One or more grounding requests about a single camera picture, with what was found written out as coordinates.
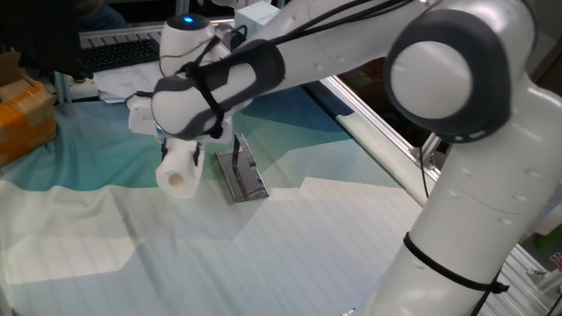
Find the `desk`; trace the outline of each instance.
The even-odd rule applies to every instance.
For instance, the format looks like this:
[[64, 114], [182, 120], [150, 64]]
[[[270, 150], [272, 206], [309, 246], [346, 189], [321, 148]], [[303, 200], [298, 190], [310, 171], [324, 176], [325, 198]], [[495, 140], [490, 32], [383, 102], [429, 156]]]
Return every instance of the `desk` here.
[[[11, 306], [337, 315], [360, 304], [419, 213], [422, 181], [410, 148], [376, 114], [336, 78], [322, 84], [340, 100], [331, 117], [296, 88], [234, 118], [271, 191], [240, 205], [213, 157], [220, 147], [207, 149], [198, 195], [174, 199], [155, 185], [155, 141], [126, 130], [123, 105], [58, 107], [57, 140], [2, 168], [0, 284]], [[542, 267], [516, 247], [500, 278], [512, 290], [491, 296], [482, 315], [543, 315], [552, 302], [525, 278], [531, 268]]]

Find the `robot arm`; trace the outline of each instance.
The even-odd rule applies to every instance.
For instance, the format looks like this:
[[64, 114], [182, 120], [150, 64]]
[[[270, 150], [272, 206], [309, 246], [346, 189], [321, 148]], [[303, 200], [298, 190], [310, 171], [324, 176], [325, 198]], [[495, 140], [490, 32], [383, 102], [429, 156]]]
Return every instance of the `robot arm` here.
[[[203, 59], [198, 71], [208, 81], [208, 89], [200, 89], [193, 76], [182, 79], [185, 73], [162, 79], [152, 102], [155, 120], [171, 136], [194, 140], [215, 127], [219, 111], [228, 117], [236, 105], [253, 97], [340, 74], [386, 55], [400, 31], [428, 5], [412, 0], [293, 1], [232, 54], [207, 64]], [[322, 27], [327, 29], [313, 33], [314, 28]], [[173, 40], [166, 41], [172, 33]], [[162, 50], [168, 51], [168, 45], [196, 46], [200, 42], [191, 32], [182, 35], [167, 24]], [[170, 71], [164, 70], [165, 75], [195, 57], [178, 61]], [[162, 60], [162, 68], [167, 68], [164, 63]], [[220, 105], [219, 111], [209, 106], [209, 97], [201, 93], [205, 90]], [[184, 100], [190, 100], [189, 107]]]
[[[173, 137], [216, 133], [253, 97], [387, 56], [394, 105], [456, 143], [405, 244], [354, 315], [468, 315], [486, 290], [505, 290], [494, 277], [562, 178], [562, 99], [525, 73], [535, 27], [524, 2], [293, 0], [232, 54], [199, 46], [212, 35], [177, 31], [166, 26], [162, 50], [185, 36], [198, 52], [176, 66], [162, 57], [168, 77], [152, 99], [156, 122]], [[181, 35], [171, 41], [172, 33]]]

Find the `orange tape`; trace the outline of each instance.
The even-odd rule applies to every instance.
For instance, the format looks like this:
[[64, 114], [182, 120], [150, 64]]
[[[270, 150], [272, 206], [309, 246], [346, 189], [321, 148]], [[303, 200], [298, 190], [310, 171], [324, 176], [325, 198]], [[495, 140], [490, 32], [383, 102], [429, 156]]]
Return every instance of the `orange tape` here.
[[0, 155], [7, 154], [10, 161], [34, 150], [35, 148], [30, 147], [30, 144], [37, 143], [50, 133], [55, 133], [54, 114], [36, 126], [30, 127], [27, 116], [18, 108], [19, 102], [33, 97], [44, 89], [42, 84], [38, 84], [13, 100], [0, 104], [0, 125], [3, 126], [5, 133], [5, 141], [0, 142]]

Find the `paper roll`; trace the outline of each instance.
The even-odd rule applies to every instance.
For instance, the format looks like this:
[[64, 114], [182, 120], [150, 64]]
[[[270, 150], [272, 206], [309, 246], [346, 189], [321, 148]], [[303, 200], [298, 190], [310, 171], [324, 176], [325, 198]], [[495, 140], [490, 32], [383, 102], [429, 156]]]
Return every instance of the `paper roll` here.
[[172, 197], [192, 198], [201, 180], [205, 149], [200, 147], [196, 165], [196, 141], [168, 139], [166, 148], [168, 153], [156, 169], [158, 186]]

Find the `teal fabric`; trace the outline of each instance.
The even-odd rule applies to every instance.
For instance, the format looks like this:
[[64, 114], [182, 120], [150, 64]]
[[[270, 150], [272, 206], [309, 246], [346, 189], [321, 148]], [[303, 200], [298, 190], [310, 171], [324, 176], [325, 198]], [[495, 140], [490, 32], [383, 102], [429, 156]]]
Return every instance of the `teal fabric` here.
[[4, 167], [0, 178], [24, 190], [55, 185], [98, 190], [114, 184], [156, 187], [161, 161], [154, 137], [131, 133], [125, 104], [87, 102], [55, 107], [57, 137]]
[[[4, 166], [1, 180], [35, 191], [157, 186], [160, 148], [154, 137], [129, 131], [124, 104], [68, 104], [55, 115], [57, 138]], [[270, 188], [298, 188], [307, 176], [399, 186], [301, 88], [257, 98], [234, 116], [234, 132], [245, 135]], [[222, 181], [214, 152], [229, 147], [207, 146], [204, 179]]]

